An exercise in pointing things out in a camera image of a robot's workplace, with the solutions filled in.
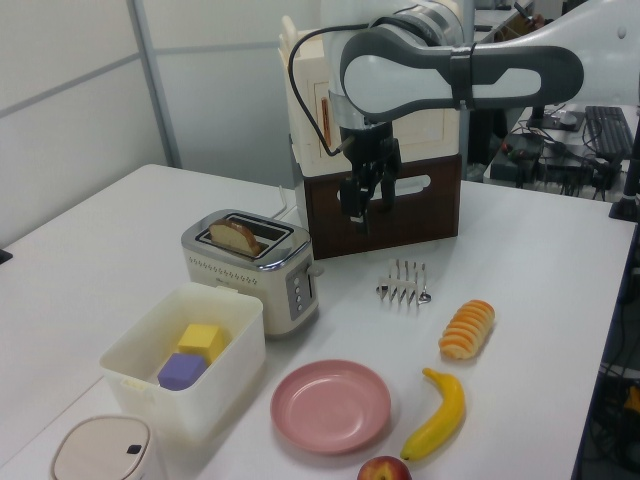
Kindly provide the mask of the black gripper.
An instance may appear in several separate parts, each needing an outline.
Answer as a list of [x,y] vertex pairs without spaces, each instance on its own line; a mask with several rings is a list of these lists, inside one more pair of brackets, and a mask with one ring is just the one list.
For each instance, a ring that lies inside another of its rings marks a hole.
[[397,174],[401,169],[399,141],[391,123],[369,125],[364,130],[340,128],[344,143],[342,153],[351,164],[352,175],[340,181],[343,215],[350,218],[356,231],[368,235],[368,207],[375,193],[375,183],[366,167],[378,167],[381,203],[378,211],[390,211],[395,205]]

